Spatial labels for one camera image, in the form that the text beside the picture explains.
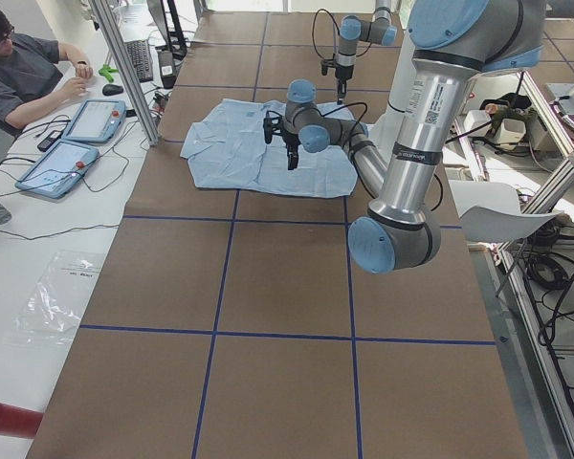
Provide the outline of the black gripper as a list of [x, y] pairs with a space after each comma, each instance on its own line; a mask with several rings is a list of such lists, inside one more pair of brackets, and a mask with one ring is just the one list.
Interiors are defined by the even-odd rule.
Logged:
[[300, 146], [298, 135], [289, 131], [284, 121], [281, 123], [279, 133], [287, 149], [288, 170], [294, 170], [298, 168], [298, 147]]
[[353, 77], [354, 55], [336, 54], [334, 57], [335, 78], [337, 80], [337, 104], [344, 103], [347, 81]]

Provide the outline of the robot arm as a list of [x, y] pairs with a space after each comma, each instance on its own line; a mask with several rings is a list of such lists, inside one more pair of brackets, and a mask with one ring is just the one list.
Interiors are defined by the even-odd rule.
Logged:
[[372, 20], [356, 15], [347, 15], [339, 28], [339, 46], [334, 57], [335, 79], [337, 81], [337, 103], [346, 97], [347, 83], [353, 77], [360, 42], [389, 46], [395, 40], [397, 29], [391, 23], [389, 1], [377, 1]]
[[343, 149], [371, 193], [365, 216], [348, 232], [353, 260], [370, 273], [427, 263], [441, 244], [425, 196], [471, 79], [535, 66], [546, 16], [542, 1], [417, 1], [406, 36], [414, 77], [404, 115], [384, 159], [363, 125], [324, 116], [316, 89], [305, 79], [288, 88], [285, 112], [266, 118], [266, 138], [280, 136], [291, 164], [298, 152]]

